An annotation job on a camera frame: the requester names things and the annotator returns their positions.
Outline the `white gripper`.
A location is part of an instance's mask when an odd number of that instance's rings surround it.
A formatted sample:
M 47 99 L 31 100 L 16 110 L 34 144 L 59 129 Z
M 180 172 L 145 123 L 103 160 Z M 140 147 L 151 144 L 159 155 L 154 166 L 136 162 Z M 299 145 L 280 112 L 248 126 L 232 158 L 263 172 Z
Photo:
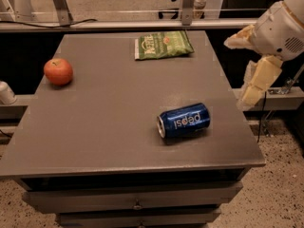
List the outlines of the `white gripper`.
M 272 54 L 248 63 L 238 94 L 238 108 L 254 107 L 281 74 L 283 61 L 293 60 L 304 52 L 303 22 L 302 4 L 276 2 L 255 25 L 241 29 L 224 41 L 230 49 L 256 48 L 260 54 Z

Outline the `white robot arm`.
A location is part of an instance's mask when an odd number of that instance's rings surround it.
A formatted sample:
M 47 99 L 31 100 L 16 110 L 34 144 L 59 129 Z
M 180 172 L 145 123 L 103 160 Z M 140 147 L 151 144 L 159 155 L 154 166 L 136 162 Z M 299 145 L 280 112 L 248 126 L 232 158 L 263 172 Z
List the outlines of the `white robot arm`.
M 238 95 L 237 105 L 250 109 L 276 81 L 283 63 L 304 51 L 304 0 L 275 2 L 254 25 L 228 37 L 224 45 L 247 48 L 261 56 L 257 62 L 248 63 Z

